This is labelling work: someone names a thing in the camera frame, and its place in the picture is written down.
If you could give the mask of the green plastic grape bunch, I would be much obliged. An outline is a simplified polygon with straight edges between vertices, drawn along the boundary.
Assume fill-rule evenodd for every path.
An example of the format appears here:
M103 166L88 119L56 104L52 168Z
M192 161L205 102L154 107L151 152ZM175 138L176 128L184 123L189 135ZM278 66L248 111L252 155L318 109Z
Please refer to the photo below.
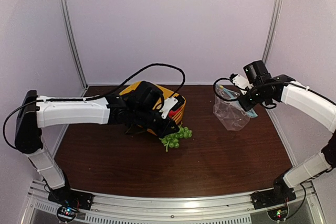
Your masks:
M179 126L179 130L176 133L169 134L160 139L161 143L165 147L165 151L168 152L171 148L179 148L180 140L191 138L193 131L188 127Z

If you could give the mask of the clear zip top bag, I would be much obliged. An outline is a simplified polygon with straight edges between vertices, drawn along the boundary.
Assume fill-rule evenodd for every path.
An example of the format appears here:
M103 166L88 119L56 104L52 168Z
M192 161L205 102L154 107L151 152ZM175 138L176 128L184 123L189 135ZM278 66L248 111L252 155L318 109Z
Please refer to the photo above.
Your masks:
M257 118L254 109L245 112L238 101L227 102L215 96L213 113L228 131L240 131L251 119Z

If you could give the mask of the bright red plastic apple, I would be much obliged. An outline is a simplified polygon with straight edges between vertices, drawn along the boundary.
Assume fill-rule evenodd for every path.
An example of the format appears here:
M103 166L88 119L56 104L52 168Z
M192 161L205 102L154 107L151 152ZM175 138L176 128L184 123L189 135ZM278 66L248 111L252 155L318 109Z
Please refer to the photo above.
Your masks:
M169 116L170 118L174 118L174 117L176 117L177 115L180 114L181 110L182 110L181 107L178 108L178 109L175 110L175 111L174 111L174 110L171 110L171 111L168 113L168 116Z

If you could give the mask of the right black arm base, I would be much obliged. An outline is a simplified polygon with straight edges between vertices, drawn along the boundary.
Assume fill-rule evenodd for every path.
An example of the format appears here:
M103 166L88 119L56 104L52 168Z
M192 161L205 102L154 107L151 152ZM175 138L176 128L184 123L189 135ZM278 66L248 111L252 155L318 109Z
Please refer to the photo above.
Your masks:
M285 183L284 174L274 180L272 189L255 191L251 194L251 202L256 210L285 204L295 199L295 191Z

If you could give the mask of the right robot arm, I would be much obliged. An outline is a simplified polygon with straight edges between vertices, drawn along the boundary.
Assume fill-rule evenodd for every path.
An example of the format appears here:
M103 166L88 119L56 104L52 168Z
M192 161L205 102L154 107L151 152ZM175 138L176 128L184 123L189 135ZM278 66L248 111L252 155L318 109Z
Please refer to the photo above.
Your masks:
M274 102L276 116L298 164L280 176L283 184L269 192L279 204L293 188L335 169L335 65L297 60L244 64L233 83L243 89L244 110Z

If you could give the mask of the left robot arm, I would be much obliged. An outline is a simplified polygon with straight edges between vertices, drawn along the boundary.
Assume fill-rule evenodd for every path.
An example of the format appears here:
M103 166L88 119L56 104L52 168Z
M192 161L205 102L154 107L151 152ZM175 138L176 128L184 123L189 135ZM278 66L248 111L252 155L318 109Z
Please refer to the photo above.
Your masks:
M185 99L177 92L147 81L121 92L83 98L51 98L27 92L16 120L15 148L25 154L58 200L71 205L75 192L44 145L41 130L63 124L126 124L159 138L179 131Z

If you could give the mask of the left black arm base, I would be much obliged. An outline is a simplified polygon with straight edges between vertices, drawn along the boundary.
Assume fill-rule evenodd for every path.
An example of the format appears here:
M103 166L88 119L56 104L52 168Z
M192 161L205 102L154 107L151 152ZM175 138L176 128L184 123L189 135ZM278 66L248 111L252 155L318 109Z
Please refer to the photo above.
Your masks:
M63 172L63 176L65 179L65 185L61 188L52 189L49 184L46 183L46 186L49 189L48 200L58 203L64 207L90 210L93 194L71 189L65 172Z

